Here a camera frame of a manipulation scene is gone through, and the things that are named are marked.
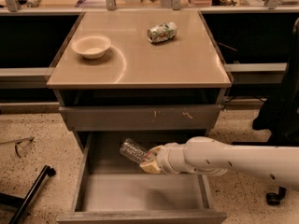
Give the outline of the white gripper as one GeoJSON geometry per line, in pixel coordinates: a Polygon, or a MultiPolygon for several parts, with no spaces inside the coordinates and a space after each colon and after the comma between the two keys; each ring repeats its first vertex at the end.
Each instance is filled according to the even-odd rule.
{"type": "Polygon", "coordinates": [[[177,143],[159,145],[149,150],[149,154],[157,156],[156,160],[151,159],[139,164],[140,168],[149,174],[177,175],[188,172],[188,164],[184,158],[184,146],[177,143]]]}

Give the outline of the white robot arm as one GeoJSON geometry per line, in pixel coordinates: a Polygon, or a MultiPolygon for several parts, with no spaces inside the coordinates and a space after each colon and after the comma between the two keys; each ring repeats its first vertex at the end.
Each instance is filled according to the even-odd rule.
{"type": "Polygon", "coordinates": [[[208,137],[150,149],[140,167],[150,174],[223,175],[233,170],[299,190],[299,147],[229,145],[208,137]]]}

